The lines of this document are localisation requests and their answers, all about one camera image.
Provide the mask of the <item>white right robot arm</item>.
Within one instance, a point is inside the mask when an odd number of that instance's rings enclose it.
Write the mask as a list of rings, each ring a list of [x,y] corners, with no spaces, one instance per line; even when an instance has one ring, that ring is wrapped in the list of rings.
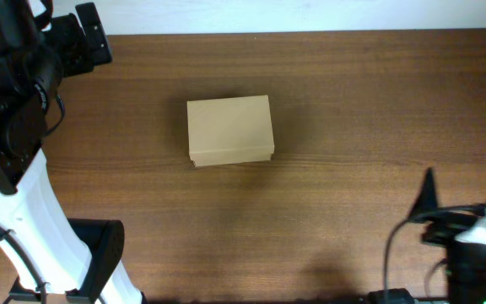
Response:
[[[389,287],[389,264],[396,234],[408,224],[425,224],[421,242],[442,247],[445,257],[432,268],[445,266],[446,297],[443,303],[486,303],[486,203],[444,207],[439,203],[434,171],[424,173],[419,194],[408,216],[392,228],[386,239],[382,289],[369,293],[368,303],[435,303],[417,299],[405,289]]]

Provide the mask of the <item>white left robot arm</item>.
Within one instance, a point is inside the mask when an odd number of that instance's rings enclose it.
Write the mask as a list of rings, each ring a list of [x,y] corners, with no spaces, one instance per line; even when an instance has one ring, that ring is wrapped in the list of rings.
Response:
[[[143,303],[122,263],[123,224],[68,218],[49,180],[42,146],[62,80],[112,61],[93,3],[53,8],[0,0],[0,248],[18,274],[7,302]]]

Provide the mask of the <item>brown cardboard box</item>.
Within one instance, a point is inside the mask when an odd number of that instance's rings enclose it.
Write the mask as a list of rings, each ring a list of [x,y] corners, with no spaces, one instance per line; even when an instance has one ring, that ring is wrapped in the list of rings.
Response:
[[[187,122],[196,167],[269,161],[274,153],[266,95],[189,101]]]

